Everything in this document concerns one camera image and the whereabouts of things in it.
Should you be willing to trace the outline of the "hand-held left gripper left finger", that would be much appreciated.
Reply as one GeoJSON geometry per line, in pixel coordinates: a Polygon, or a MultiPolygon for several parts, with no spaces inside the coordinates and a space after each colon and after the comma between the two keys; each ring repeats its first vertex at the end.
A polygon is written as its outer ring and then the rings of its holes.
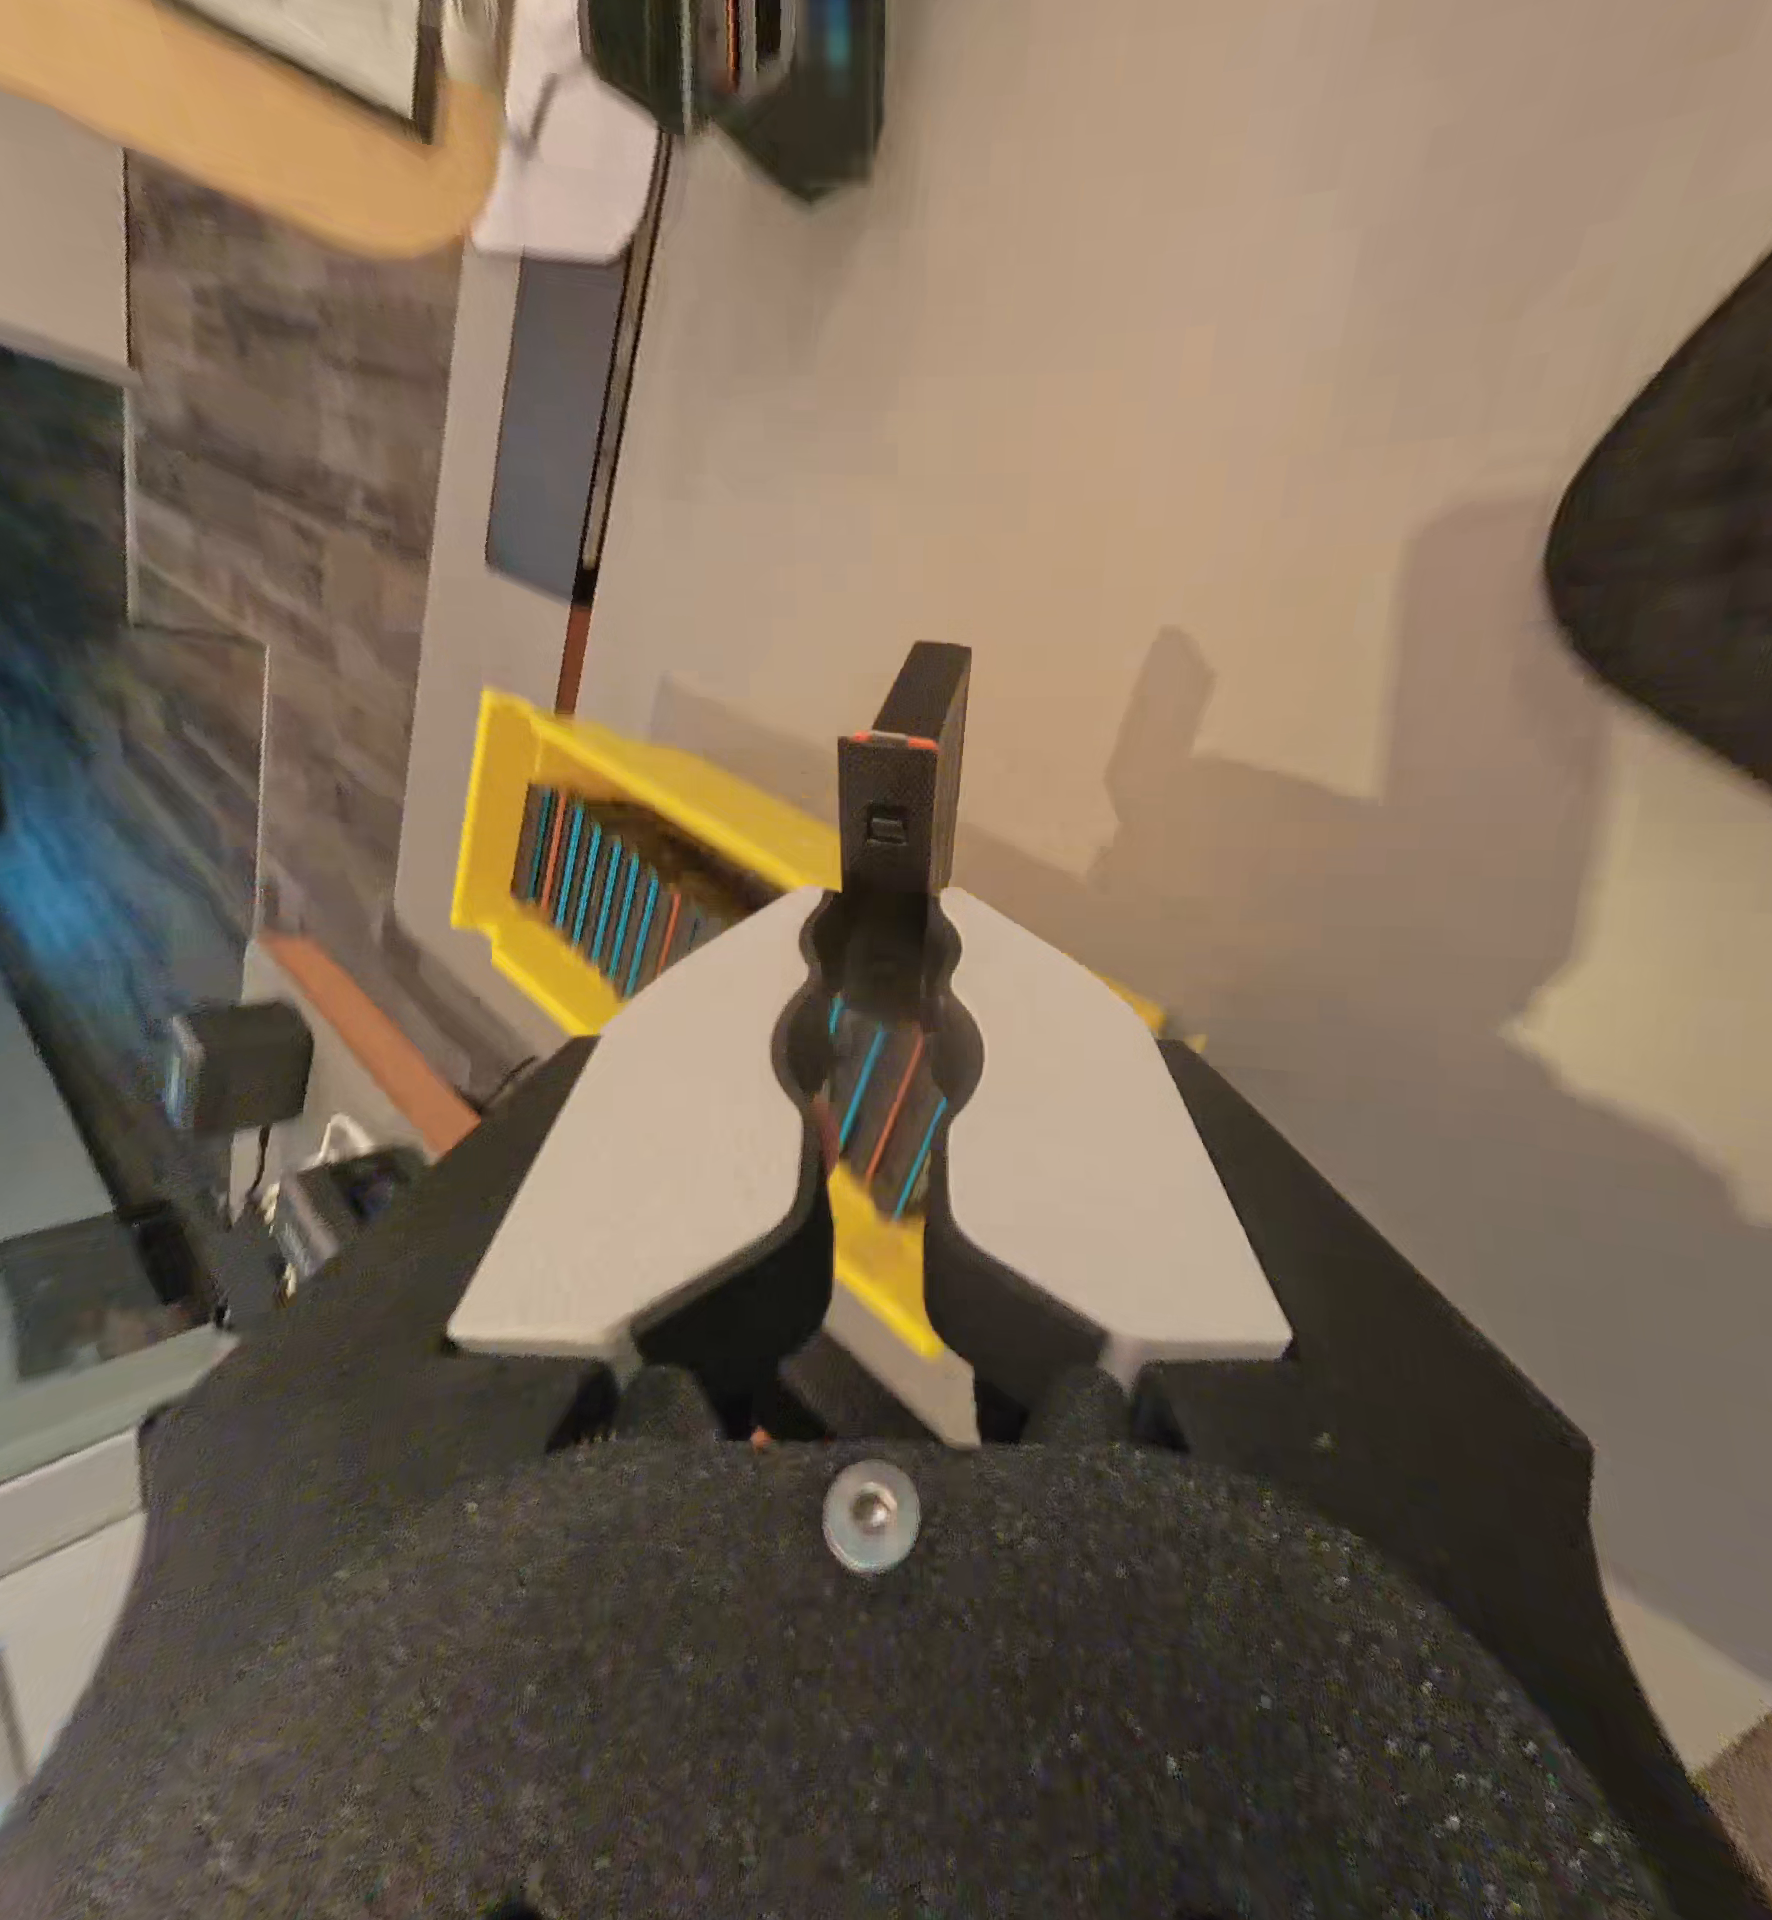
{"type": "Polygon", "coordinates": [[[803,1224],[818,1126],[777,1069],[808,984],[798,887],[606,1023],[451,1311],[451,1345],[631,1367],[644,1339],[803,1224]]]}

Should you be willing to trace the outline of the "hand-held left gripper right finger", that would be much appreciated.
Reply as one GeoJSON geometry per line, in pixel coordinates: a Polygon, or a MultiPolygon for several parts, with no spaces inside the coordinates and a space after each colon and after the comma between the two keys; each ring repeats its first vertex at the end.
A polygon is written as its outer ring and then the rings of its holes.
{"type": "Polygon", "coordinates": [[[941,899],[980,1066],[927,1201],[927,1316],[970,1367],[1278,1361],[1292,1328],[1157,1027],[970,892],[941,899]]]}

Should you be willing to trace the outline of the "yellow plastic bin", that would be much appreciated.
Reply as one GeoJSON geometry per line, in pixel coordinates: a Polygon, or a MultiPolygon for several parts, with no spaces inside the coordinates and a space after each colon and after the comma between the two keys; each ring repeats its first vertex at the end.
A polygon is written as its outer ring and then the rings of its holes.
{"type": "Polygon", "coordinates": [[[451,919],[483,932],[495,970],[549,1014],[566,1036],[596,1043],[598,1031],[570,1031],[537,974],[543,951],[508,913],[508,856],[527,784],[573,781],[596,794],[624,794],[694,831],[733,864],[777,880],[785,892],[818,883],[826,905],[812,915],[803,946],[808,984],[777,1031],[777,1069],[803,1115],[818,1126],[819,1187],[803,1224],[782,1230],[777,1250],[754,1256],[728,1285],[674,1312],[644,1339],[642,1360],[694,1371],[739,1374],[792,1352],[832,1312],[832,1329],[897,1347],[920,1361],[941,1355],[924,1306],[924,1221],[881,1219],[836,1160],[832,1116],[819,1099],[832,1052],[826,1004],[841,997],[841,830],[721,774],[694,755],[651,749],[609,729],[549,716],[511,695],[485,695],[474,739],[457,892],[451,919]]]}

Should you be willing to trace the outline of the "red-edged black battery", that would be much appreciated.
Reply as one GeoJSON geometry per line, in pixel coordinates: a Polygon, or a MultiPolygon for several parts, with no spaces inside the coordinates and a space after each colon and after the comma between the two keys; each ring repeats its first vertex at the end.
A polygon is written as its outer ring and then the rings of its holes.
{"type": "Polygon", "coordinates": [[[836,742],[841,993],[918,1018],[938,970],[951,880],[973,654],[914,641],[875,719],[836,742]]]}

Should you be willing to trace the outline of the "row of black batteries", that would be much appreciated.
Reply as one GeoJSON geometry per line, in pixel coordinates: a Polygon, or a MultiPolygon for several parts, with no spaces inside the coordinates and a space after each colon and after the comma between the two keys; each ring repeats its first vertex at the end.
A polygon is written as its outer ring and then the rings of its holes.
{"type": "MultiPolygon", "coordinates": [[[[598,1031],[777,896],[777,880],[644,801],[602,797],[563,777],[524,790],[508,913],[543,951],[537,974],[570,1031],[598,1031]]],[[[885,1018],[854,997],[829,997],[826,1036],[832,1069],[819,1099],[836,1160],[881,1219],[918,1221],[947,1116],[930,1039],[918,1023],[885,1018]]]]}

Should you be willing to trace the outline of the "small black cube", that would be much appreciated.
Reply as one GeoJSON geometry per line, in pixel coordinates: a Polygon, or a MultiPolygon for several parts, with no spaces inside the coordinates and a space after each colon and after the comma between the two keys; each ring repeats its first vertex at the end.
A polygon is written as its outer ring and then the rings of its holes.
{"type": "Polygon", "coordinates": [[[168,1023],[163,1115],[195,1141],[264,1135],[304,1109],[314,1033],[287,998],[208,1001],[168,1023]]]}

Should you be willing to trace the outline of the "white stand base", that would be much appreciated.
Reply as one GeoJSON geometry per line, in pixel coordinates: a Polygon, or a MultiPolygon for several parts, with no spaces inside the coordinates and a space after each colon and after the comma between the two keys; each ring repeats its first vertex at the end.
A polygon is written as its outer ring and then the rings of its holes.
{"type": "Polygon", "coordinates": [[[516,2],[503,135],[468,231],[485,256],[606,269],[651,202],[658,128],[585,53],[585,2],[516,2]]]}

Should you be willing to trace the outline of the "black battery charger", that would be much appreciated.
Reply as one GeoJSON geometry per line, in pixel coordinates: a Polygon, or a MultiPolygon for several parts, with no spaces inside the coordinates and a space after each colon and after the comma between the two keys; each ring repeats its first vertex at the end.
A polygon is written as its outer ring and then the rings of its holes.
{"type": "Polygon", "coordinates": [[[582,2],[579,17],[596,77],[658,133],[718,133],[800,204],[872,175],[885,2],[582,2]]]}

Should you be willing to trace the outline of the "wooden sign board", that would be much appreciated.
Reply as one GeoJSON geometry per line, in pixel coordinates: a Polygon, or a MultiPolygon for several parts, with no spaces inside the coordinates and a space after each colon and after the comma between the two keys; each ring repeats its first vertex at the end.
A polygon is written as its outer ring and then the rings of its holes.
{"type": "Polygon", "coordinates": [[[346,254],[464,243],[503,135],[500,2],[0,2],[0,92],[346,254]]]}

